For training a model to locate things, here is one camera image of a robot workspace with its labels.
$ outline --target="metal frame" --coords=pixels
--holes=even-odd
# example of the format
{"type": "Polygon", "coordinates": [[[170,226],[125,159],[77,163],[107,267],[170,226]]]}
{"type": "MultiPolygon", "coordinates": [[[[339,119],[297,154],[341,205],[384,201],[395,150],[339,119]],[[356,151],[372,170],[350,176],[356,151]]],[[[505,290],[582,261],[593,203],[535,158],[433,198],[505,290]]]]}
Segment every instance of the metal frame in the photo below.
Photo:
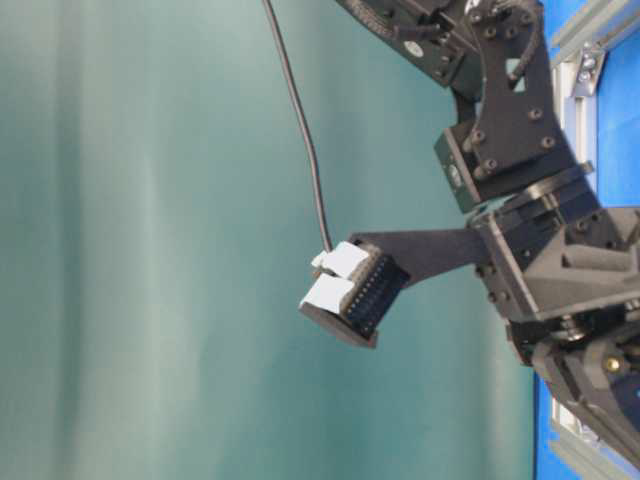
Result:
{"type": "MultiPolygon", "coordinates": [[[[640,27],[640,0],[591,0],[552,39],[555,108],[579,162],[591,162],[589,181],[597,192],[598,82],[605,57],[640,27]],[[583,79],[585,61],[592,67],[583,79]]],[[[640,478],[640,473],[603,443],[552,397],[552,450],[581,478],[640,478]]]]}

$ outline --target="hex bolt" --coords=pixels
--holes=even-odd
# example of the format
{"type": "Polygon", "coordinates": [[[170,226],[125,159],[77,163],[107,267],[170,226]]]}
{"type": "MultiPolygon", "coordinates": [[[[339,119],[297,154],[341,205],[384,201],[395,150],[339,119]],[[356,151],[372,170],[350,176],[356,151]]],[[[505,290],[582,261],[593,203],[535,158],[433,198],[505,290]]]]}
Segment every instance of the hex bolt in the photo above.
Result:
{"type": "Polygon", "coordinates": [[[553,147],[556,146],[556,139],[553,137],[544,137],[541,143],[542,143],[542,148],[546,150],[551,150],[553,147]]]}
{"type": "Polygon", "coordinates": [[[616,373],[622,367],[620,360],[616,357],[609,357],[604,362],[604,368],[611,373],[616,373]]]}
{"type": "Polygon", "coordinates": [[[498,162],[495,159],[490,158],[484,162],[484,169],[487,172],[493,172],[496,168],[498,168],[498,162]]]}
{"type": "Polygon", "coordinates": [[[542,118],[542,109],[533,108],[529,111],[529,120],[533,122],[537,122],[542,118]]]}
{"type": "Polygon", "coordinates": [[[488,27],[484,31],[484,38],[486,38],[487,40],[493,40],[494,38],[496,38],[497,34],[498,30],[496,30],[496,27],[488,27]]]}
{"type": "Polygon", "coordinates": [[[482,130],[474,130],[471,134],[471,143],[474,145],[479,145],[487,139],[487,134],[482,130]]]}

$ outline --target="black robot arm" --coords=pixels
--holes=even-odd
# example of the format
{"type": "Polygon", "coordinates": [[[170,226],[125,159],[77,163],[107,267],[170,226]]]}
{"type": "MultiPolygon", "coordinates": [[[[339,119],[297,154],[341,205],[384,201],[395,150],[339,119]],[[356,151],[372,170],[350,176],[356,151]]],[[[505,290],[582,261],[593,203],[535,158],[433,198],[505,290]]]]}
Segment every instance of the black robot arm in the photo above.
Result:
{"type": "Polygon", "coordinates": [[[459,123],[435,150],[462,213],[474,213],[460,230],[353,235],[316,259],[301,310],[374,347],[402,289],[473,264],[520,362],[640,468],[640,209],[603,209],[560,129],[542,6],[337,1],[452,90],[459,123]]]}

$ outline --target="white label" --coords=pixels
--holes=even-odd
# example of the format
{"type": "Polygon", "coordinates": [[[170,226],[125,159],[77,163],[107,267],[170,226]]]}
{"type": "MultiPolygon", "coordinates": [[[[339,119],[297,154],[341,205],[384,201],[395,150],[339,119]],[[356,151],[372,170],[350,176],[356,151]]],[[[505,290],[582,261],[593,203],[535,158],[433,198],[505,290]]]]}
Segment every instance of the white label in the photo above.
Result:
{"type": "Polygon", "coordinates": [[[309,303],[313,306],[340,314],[340,303],[342,299],[354,287],[354,283],[344,278],[332,277],[323,273],[316,283],[313,284],[309,293],[305,295],[300,305],[309,303]]]}
{"type": "Polygon", "coordinates": [[[342,278],[349,278],[358,265],[369,258],[369,254],[353,243],[340,242],[322,260],[322,266],[342,278]]]}

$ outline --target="green backdrop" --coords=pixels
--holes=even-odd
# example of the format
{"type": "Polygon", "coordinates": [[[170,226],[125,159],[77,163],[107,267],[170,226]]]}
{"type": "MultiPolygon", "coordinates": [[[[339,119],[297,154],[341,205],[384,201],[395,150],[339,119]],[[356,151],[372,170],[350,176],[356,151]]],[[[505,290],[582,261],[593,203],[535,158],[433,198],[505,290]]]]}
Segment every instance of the green backdrop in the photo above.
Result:
{"type": "MultiPolygon", "coordinates": [[[[449,94],[277,0],[331,229],[463,224],[449,94]]],[[[374,352],[301,317],[320,251],[258,0],[0,3],[0,478],[527,479],[531,375],[469,269],[374,352]]]]}

